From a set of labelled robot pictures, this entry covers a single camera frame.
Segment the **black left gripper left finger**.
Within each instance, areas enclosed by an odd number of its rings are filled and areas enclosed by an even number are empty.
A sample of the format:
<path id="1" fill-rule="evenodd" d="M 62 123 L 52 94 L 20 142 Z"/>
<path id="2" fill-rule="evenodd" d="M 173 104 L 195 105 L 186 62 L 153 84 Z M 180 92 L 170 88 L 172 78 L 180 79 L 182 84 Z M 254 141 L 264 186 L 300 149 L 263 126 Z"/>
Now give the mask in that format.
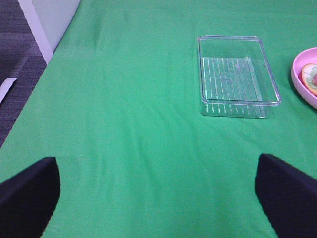
<path id="1" fill-rule="evenodd" d="M 45 157 L 0 184 L 0 236 L 39 238 L 60 198 L 55 157 Z"/>

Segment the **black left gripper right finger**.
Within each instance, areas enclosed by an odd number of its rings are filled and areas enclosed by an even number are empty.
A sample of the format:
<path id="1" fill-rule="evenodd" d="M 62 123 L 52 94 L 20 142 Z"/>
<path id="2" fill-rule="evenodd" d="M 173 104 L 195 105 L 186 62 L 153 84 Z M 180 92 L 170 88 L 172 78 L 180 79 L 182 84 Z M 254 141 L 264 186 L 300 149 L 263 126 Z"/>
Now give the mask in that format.
<path id="1" fill-rule="evenodd" d="M 272 154 L 259 156 L 255 193 L 280 238 L 317 236 L 317 180 Z"/>

